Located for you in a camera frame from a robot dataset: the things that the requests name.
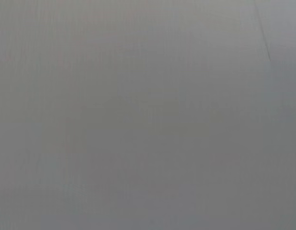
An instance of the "white wall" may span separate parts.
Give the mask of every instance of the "white wall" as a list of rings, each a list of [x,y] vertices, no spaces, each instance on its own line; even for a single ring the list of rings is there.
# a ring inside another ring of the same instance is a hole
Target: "white wall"
[[[296,1],[256,4],[0,0],[1,228],[296,229]]]

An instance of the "plain surface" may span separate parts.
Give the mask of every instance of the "plain surface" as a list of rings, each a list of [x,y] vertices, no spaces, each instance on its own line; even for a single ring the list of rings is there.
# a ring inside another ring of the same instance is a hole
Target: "plain surface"
[[[0,0],[0,229],[37,228],[296,229],[296,0]]]

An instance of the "gray wall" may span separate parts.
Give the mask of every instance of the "gray wall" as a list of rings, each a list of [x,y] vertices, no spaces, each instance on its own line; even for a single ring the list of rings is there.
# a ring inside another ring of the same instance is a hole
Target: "gray wall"
[[[0,0],[0,229],[296,229],[296,0]]]

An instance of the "gray background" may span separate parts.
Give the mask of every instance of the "gray background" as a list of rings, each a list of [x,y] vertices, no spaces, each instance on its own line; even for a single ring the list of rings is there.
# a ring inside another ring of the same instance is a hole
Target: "gray background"
[[[0,230],[296,230],[296,0],[0,0]]]

